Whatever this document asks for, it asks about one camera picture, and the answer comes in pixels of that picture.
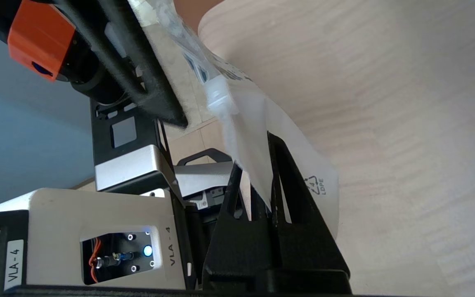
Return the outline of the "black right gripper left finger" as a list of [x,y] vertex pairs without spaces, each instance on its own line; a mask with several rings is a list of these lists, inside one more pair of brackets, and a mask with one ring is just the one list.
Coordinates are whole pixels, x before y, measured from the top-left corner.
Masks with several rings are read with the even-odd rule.
[[250,186],[250,214],[235,217],[243,170],[232,164],[224,200],[204,261],[206,273],[254,273],[271,265],[268,207]]

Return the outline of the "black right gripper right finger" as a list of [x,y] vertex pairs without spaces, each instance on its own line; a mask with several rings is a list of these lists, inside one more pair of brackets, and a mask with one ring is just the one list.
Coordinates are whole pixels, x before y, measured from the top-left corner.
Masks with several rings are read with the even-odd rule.
[[349,268],[287,145],[267,134],[272,166],[271,225],[274,254],[284,269]]

